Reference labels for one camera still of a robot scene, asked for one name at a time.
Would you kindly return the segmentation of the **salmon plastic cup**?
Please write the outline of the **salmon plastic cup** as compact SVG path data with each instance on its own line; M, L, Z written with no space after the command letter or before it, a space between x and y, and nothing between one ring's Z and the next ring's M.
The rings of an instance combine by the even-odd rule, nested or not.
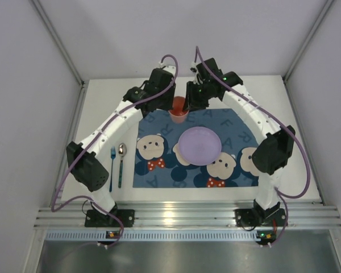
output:
M176 123L183 123L188 115L188 111L184 110L185 97L175 96L173 99L172 109L168 111L171 120Z

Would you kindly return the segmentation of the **purple plastic plate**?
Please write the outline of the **purple plastic plate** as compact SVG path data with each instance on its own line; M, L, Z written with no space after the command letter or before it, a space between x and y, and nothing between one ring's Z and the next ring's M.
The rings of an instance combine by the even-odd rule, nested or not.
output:
M221 154L219 136L207 127L192 127L185 130L178 140L180 155L190 164L205 166L211 164Z

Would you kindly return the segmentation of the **blue cartoon mouse placemat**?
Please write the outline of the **blue cartoon mouse placemat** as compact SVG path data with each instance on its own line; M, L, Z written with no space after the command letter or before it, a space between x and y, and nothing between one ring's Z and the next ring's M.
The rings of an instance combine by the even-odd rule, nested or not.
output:
M192 127L213 130L221 140L220 157L206 166L187 163L177 151L181 134ZM258 147L254 134L231 109L194 111L176 124L157 110L138 125L135 188L256 187L259 172L251 155Z

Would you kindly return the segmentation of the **green handled steel spoon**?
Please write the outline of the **green handled steel spoon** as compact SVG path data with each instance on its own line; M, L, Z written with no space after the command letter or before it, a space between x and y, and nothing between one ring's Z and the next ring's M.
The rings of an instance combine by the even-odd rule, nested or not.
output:
M118 188L121 188L122 187L122 177L123 177L123 161L124 161L124 157L127 154L127 146L125 143L121 143L119 145L118 154L120 156Z

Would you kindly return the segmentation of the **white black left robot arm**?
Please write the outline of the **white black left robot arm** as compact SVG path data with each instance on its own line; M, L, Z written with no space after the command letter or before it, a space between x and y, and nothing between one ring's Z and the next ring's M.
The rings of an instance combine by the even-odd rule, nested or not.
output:
M108 185L112 146L147 114L171 109L176 76L177 68L174 66L153 69L144 86L130 88L118 107L93 133L79 143L67 145L66 173L89 191L89 200L101 214L110 213L116 206Z

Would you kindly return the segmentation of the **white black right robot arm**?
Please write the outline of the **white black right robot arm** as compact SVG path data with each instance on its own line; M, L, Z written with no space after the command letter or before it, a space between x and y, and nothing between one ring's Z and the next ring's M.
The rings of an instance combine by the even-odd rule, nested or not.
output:
M186 86L186 109L205 109L210 99L218 98L247 125L257 142L249 161L256 168L258 192L251 209L237 212L238 226L272 223L286 213L280 208L277 187L293 152L294 128L272 122L272 116L247 93L243 80L235 72L223 73L215 59L192 63L191 70L195 78Z

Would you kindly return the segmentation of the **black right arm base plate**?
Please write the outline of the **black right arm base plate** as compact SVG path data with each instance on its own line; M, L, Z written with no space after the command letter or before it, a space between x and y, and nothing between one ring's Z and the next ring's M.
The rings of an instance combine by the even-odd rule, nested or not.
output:
M277 209L274 212L266 210L237 209L235 210L235 219L237 227L253 228L253 227L282 227L286 221L286 213L284 209Z

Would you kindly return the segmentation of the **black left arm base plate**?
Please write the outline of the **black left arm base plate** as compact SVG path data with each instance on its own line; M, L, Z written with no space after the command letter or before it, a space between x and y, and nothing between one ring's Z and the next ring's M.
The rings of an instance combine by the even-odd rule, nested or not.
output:
M135 211L132 209L118 209L115 213L115 217L123 224L125 228L133 227L135 220ZM110 217L97 211L96 209L90 209L86 212L85 218L86 228L119 228L120 223Z

